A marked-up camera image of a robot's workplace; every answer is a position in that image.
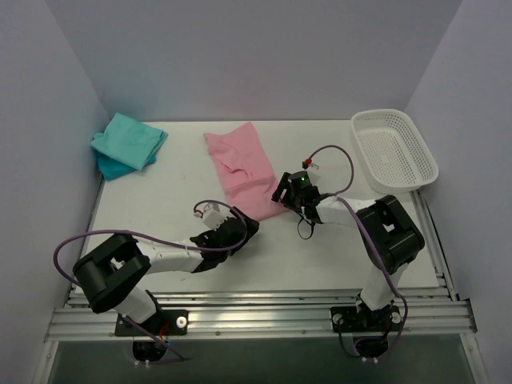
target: black wire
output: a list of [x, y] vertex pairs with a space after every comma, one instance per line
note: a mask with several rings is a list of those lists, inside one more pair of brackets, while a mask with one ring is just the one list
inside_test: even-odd
[[[313, 232], [314, 232], [314, 222], [308, 222], [308, 221], [306, 220], [306, 218], [305, 218], [304, 216], [302, 216], [299, 212], [296, 212], [296, 211], [294, 211], [294, 212], [295, 212], [296, 214], [298, 214], [298, 216], [301, 218], [301, 219], [298, 221], [298, 223], [297, 223], [297, 233], [298, 233], [298, 235], [300, 236], [300, 238], [301, 238], [302, 240], [309, 240], [309, 239], [313, 236]], [[300, 229], [299, 229], [299, 226], [301, 225], [301, 222], [306, 222], [306, 224], [307, 224], [307, 225], [309, 225], [309, 226], [311, 227], [311, 233], [310, 233], [310, 235], [309, 235], [307, 238], [305, 238], [305, 237], [303, 237], [303, 236], [301, 235], [301, 231], [300, 231]]]

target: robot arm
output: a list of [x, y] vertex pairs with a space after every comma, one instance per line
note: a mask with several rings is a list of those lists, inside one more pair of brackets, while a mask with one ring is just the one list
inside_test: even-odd
[[[145, 274], [211, 270], [240, 250], [258, 232], [259, 223], [237, 208], [233, 210], [235, 218], [227, 218], [215, 206], [205, 211], [202, 221], [210, 230], [179, 242], [183, 249], [138, 241], [126, 234], [114, 234], [105, 240], [73, 267], [93, 312], [115, 309], [149, 332], [157, 333], [166, 322], [165, 313], [149, 292], [137, 287], [138, 282]], [[214, 250], [230, 248], [243, 239], [234, 249]]]
[[[318, 192], [318, 188], [311, 182], [315, 178], [314, 173], [306, 170], [295, 174], [285, 172], [272, 199], [304, 215], [312, 223], [333, 223], [358, 228], [345, 204], [332, 194]], [[385, 196], [379, 200], [345, 201], [364, 225], [396, 286], [409, 263], [425, 246], [423, 236], [395, 196]], [[361, 314], [366, 317], [362, 322], [370, 326], [372, 322], [379, 321], [381, 316], [387, 315], [384, 309], [392, 304], [394, 294], [369, 244], [364, 237], [362, 240], [374, 264], [368, 283], [359, 295], [363, 306]]]

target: teal cloth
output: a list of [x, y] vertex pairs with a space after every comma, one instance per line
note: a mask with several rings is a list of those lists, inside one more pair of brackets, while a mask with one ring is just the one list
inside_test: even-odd
[[[98, 162], [99, 171], [103, 174], [105, 180], [114, 180], [116, 178], [124, 176], [125, 174], [129, 174], [130, 172], [133, 172], [135, 170], [135, 168], [132, 168], [131, 166], [126, 166], [122, 162], [116, 162], [115, 160], [112, 160], [108, 156], [100, 154], [96, 150], [93, 151], [96, 155], [96, 161]], [[150, 160], [147, 162], [146, 165], [148, 166], [149, 164], [153, 164], [156, 161], [157, 155], [154, 154], [153, 156], [150, 157]]]
[[163, 130], [115, 114], [105, 132], [96, 134], [90, 146], [116, 162], [142, 170], [166, 139]]

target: cable connector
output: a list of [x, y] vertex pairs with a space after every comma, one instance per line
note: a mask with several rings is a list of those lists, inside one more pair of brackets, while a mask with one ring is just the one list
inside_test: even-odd
[[302, 168], [303, 168], [304, 170], [307, 170], [307, 169], [308, 169], [308, 167], [309, 167], [312, 163], [313, 163], [313, 160], [311, 160], [311, 158], [307, 158], [306, 160], [304, 160], [304, 161], [302, 162]]
[[202, 216], [202, 222], [211, 230], [219, 228], [226, 219], [227, 217], [225, 215], [215, 209], [205, 210], [205, 213]]

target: black mounting bracket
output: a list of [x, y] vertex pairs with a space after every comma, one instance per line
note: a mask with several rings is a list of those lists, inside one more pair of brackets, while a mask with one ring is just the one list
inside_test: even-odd
[[388, 309], [389, 317], [380, 323], [374, 324], [371, 328], [362, 323], [356, 306], [334, 306], [330, 309], [330, 320], [333, 332], [354, 333], [354, 332], [398, 332], [402, 318], [397, 306]]
[[[169, 323], [169, 327], [163, 334], [165, 336], [183, 336], [186, 335], [189, 323], [189, 311], [188, 310], [162, 310], [160, 313], [160, 321], [162, 320]], [[158, 336], [159, 330], [152, 330], [152, 334]], [[145, 336], [140, 330], [133, 327], [128, 322], [125, 322], [120, 314], [115, 323], [115, 336], [119, 337], [134, 337], [134, 336]]]

